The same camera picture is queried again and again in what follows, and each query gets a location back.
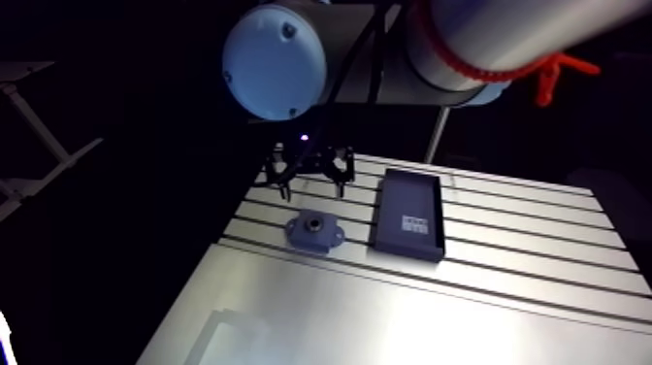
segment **black tray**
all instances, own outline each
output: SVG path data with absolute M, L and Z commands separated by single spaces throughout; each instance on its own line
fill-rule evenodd
M 387 169 L 374 248 L 434 262 L 443 259 L 440 178 Z

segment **metal plate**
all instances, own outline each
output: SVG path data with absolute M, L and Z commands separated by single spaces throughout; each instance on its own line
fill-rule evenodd
M 318 176 L 295 179 L 290 203 L 252 188 L 139 364 L 650 363 L 652 291 L 589 190 L 358 165 L 343 200 Z M 390 165 L 447 181 L 441 263 L 369 247 Z M 347 241 L 291 248 L 282 227 L 301 209 L 337 215 Z
M 222 240 L 208 250 L 139 365 L 647 365 L 652 358 L 647 335 L 238 246 Z

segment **red cable chain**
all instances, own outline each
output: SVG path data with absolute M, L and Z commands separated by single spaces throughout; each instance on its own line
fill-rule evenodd
M 561 65 L 586 74 L 597 75 L 600 67 L 591 63 L 570 57 L 564 53 L 553 53 L 521 68 L 512 71 L 487 71 L 476 68 L 457 56 L 441 38 L 436 26 L 433 24 L 430 9 L 431 0 L 415 0 L 419 14 L 419 22 L 423 27 L 428 41 L 437 55 L 453 70 L 465 77 L 485 83 L 502 83 L 520 79 L 534 72 L 539 72 L 537 104 L 545 107 L 552 101 L 555 85 L 559 79 Z

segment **black cable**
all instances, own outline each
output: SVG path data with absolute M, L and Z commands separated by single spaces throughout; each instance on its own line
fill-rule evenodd
M 382 5 L 375 5 L 375 10 L 378 12 Z M 372 50 L 372 76 L 369 82 L 369 94 L 367 95 L 367 104 L 375 104 L 378 99 L 378 92 L 380 91 L 380 83 L 382 82 L 382 69 L 385 53 L 385 40 L 387 34 L 385 33 L 385 16 L 375 17 L 375 34 L 374 34 L 374 48 Z
M 289 177 L 292 176 L 292 174 L 294 174 L 297 171 L 299 165 L 301 165 L 304 162 L 304 160 L 312 153 L 314 147 L 317 144 L 317 140 L 321 135 L 321 132 L 324 127 L 324 123 L 326 122 L 326 120 L 329 119 L 328 116 L 330 116 L 330 113 L 332 112 L 332 106 L 335 103 L 335 99 L 338 97 L 338 94 L 340 93 L 340 89 L 344 84 L 344 80 L 346 80 L 346 76 L 348 76 L 348 71 L 350 70 L 351 65 L 353 65 L 353 61 L 355 61 L 355 57 L 358 55 L 362 46 L 364 46 L 365 42 L 367 42 L 369 37 L 374 32 L 378 17 L 385 18 L 385 15 L 387 14 L 391 6 L 392 4 L 387 3 L 387 4 L 380 5 L 375 9 L 374 16 L 367 22 L 367 25 L 365 25 L 365 28 L 362 30 L 362 32 L 360 32 L 358 38 L 353 43 L 353 46 L 351 46 L 351 48 L 346 53 L 346 56 L 342 61 L 342 67 L 340 68 L 340 71 L 338 72 L 338 75 L 335 78 L 335 82 L 333 83 L 333 88 L 331 88 L 331 92 L 329 93 L 328 98 L 326 99 L 326 103 L 324 104 L 325 111 L 321 115 L 322 118 L 319 122 L 319 125 L 317 126 L 317 129 L 315 130 L 312 137 L 310 138 L 308 145 L 304 149 L 303 153 L 301 153 L 299 158 L 297 158 L 291 166 L 286 166 L 283 172 L 274 181 L 255 182 L 253 184 L 253 187 L 266 187 L 266 186 L 273 185 L 275 183 L 285 182 Z

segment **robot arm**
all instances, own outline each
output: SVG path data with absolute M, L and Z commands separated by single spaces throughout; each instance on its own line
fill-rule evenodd
M 560 65 L 599 72 L 558 51 L 645 14 L 651 4 L 414 0 L 390 9 L 386 35 L 376 31 L 382 47 L 362 42 L 344 70 L 356 41 L 371 35 L 375 9 L 383 15 L 387 9 L 279 0 L 252 9 L 233 28 L 223 75 L 238 102 L 266 120 L 292 119 L 325 104 L 338 77 L 343 83 L 334 102 L 367 103 L 371 96 L 378 104 L 461 106 L 493 100 L 482 95 L 488 83 L 539 72 L 539 96 L 548 95 L 549 103 Z

